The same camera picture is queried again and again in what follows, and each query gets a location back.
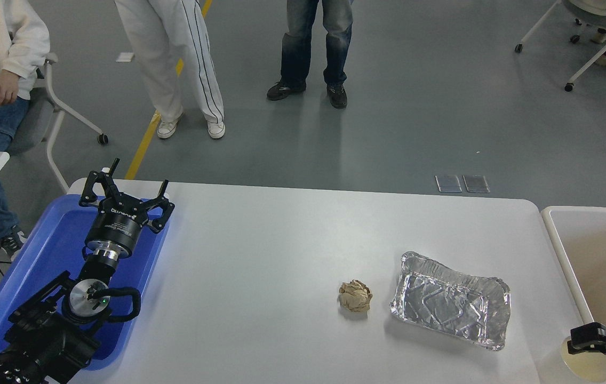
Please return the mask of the person's left hand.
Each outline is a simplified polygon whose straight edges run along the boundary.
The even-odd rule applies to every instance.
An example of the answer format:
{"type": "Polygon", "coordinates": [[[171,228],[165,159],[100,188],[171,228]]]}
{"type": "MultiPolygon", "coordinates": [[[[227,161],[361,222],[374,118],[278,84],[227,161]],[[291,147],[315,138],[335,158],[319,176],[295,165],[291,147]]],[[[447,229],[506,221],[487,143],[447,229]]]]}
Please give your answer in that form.
{"type": "Polygon", "coordinates": [[[0,107],[13,104],[18,98],[19,76],[8,70],[0,72],[0,107]]]}

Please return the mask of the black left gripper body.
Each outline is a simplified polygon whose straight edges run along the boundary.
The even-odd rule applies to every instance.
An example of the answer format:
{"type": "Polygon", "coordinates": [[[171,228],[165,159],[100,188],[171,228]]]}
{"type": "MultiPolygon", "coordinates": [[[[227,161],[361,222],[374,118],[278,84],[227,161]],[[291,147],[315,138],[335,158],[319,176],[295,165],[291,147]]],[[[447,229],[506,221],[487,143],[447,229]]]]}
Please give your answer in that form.
{"type": "Polygon", "coordinates": [[[148,214],[140,207],[144,199],[123,197],[122,202],[113,198],[97,201],[97,216],[85,238],[84,244],[94,251],[98,246],[108,244],[118,248],[120,256],[130,256],[139,240],[143,223],[148,214]]]}

